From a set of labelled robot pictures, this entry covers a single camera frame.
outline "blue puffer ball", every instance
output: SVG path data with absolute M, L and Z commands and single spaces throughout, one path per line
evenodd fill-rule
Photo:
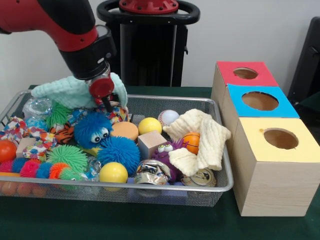
M 74 126 L 74 139 L 81 147 L 92 149 L 109 138 L 112 130 L 111 122 L 103 112 L 92 111 Z
M 53 164 L 50 162 L 45 162 L 45 163 L 40 164 L 38 170 L 36 171 L 35 177 L 37 179 L 48 179 L 52 165 Z
M 25 163 L 28 161 L 28 158 L 24 158 L 24 157 L 18 157 L 13 161 L 12 164 L 12 172 L 19 174 L 22 167 L 25 165 Z
M 140 151 L 136 143 L 129 138 L 112 136 L 101 141 L 101 150 L 98 151 L 97 160 L 104 166 L 107 163 L 122 164 L 129 175 L 136 172 L 140 162 Z

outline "white towel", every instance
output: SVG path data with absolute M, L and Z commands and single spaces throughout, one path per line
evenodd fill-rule
M 184 175 L 192 176 L 198 170 L 210 168 L 220 171 L 225 142 L 230 139 L 231 132 L 212 119 L 211 115 L 198 109 L 192 109 L 182 114 L 177 120 L 164 126 L 165 131 L 174 141 L 183 138 L 190 132 L 200 134 L 199 152 L 194 155 L 185 150 L 174 150 L 169 153 L 170 163 Z

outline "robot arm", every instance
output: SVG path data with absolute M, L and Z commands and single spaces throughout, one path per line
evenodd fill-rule
M 95 26 L 88 0 L 0 1 L 0 33 L 33 30 L 46 32 L 72 74 L 90 80 L 90 93 L 110 107 L 107 96 L 114 85 L 107 59 L 116 54 L 116 47 L 111 31 Z

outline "round hole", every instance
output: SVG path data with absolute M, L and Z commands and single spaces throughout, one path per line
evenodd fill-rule
M 242 101 L 253 109 L 272 111 L 279 106 L 278 100 L 265 92 L 251 91 L 242 96 Z
M 296 135 L 285 129 L 267 129 L 263 135 L 268 143 L 278 149 L 294 149 L 299 144 Z
M 233 73 L 241 79 L 255 79 L 258 76 L 258 73 L 255 70 L 247 67 L 238 67 Z

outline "wooden shape sorter box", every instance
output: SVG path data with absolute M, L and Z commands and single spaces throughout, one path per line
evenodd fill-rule
M 218 61 L 215 66 L 211 99 L 223 107 L 228 84 L 240 86 L 278 86 L 263 62 Z
M 231 167 L 241 216 L 304 216 L 320 183 L 320 147 L 298 118 L 240 117 Z
M 223 124 L 231 132 L 231 138 L 226 142 L 230 156 L 239 117 L 299 118 L 278 86 L 228 84 L 221 113 Z

